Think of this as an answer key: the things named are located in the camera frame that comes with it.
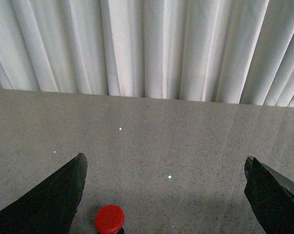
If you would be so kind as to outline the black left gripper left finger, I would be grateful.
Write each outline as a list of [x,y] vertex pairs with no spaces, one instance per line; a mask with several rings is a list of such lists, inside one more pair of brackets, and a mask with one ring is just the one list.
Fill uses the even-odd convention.
[[67,234],[81,202],[87,158],[76,157],[0,211],[0,234]]

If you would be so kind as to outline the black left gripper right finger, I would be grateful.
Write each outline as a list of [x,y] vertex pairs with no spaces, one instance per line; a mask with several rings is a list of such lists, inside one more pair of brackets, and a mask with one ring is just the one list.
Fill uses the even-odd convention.
[[267,234],[294,234],[294,182],[253,156],[244,165],[244,194]]

